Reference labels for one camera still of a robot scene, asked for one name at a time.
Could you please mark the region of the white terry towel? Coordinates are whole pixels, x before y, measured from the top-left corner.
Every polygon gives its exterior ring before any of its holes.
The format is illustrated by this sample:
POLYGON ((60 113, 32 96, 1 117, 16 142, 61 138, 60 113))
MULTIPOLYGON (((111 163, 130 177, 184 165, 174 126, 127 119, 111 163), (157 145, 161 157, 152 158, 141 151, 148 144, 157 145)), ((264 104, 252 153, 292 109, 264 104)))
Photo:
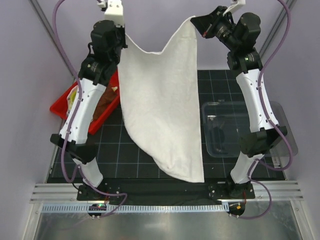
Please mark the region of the white terry towel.
POLYGON ((167 175, 203 183, 194 25, 186 19, 159 52, 143 50, 129 36, 125 40, 118 80, 128 135, 167 175))

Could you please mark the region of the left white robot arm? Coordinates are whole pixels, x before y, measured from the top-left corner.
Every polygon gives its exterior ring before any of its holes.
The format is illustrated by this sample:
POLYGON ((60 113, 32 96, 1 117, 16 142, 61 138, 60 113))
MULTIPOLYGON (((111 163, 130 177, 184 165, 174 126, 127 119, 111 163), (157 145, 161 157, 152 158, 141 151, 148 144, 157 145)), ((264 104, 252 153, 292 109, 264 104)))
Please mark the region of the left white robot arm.
POLYGON ((75 171, 90 186, 88 194, 101 200, 106 188, 101 185, 104 178, 97 164, 98 148, 87 143, 88 131, 98 102, 117 71, 121 51, 127 45, 124 27, 111 20, 96 22, 90 38, 89 53, 76 76, 75 100, 63 128, 52 134, 50 141, 61 149, 61 169, 65 170, 64 157, 68 153, 76 164, 75 171))

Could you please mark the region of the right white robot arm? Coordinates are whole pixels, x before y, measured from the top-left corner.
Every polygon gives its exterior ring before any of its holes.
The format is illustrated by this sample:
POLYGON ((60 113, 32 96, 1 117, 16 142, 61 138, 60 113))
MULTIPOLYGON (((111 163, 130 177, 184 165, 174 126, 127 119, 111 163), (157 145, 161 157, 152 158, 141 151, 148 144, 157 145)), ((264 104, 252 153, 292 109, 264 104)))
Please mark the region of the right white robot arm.
POLYGON ((244 97, 250 133, 239 139, 240 153, 225 185, 230 198, 240 198, 249 188, 248 174, 254 162, 261 160, 288 133, 273 114, 263 84, 263 64, 255 48, 261 33, 261 19, 246 12, 235 23, 227 7, 218 6, 210 14, 193 17, 190 21, 203 38, 216 37, 229 49, 227 64, 234 71, 244 97))

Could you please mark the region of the brown towel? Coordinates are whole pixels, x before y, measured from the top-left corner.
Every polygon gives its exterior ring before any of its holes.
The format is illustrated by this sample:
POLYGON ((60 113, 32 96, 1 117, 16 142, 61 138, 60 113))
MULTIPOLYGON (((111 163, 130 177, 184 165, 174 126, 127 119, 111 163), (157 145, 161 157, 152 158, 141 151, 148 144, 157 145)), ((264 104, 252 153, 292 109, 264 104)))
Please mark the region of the brown towel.
POLYGON ((107 109, 107 107, 116 99, 118 89, 118 86, 113 86, 110 83, 108 84, 104 93, 102 94, 97 103, 92 117, 93 121, 96 121, 107 109))

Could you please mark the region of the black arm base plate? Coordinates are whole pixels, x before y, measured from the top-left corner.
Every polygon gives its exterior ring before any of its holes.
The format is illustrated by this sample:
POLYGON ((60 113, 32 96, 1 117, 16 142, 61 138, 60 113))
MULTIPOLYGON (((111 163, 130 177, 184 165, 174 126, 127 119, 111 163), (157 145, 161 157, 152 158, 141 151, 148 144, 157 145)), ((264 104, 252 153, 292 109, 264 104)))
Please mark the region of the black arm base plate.
POLYGON ((191 183, 173 178, 105 178, 98 190, 111 194, 102 195, 82 183, 78 187, 78 201, 105 201, 118 205, 126 193, 126 205, 182 206, 187 204, 215 204, 223 200, 253 200, 251 183, 238 186, 227 178, 206 178, 203 183, 191 183))

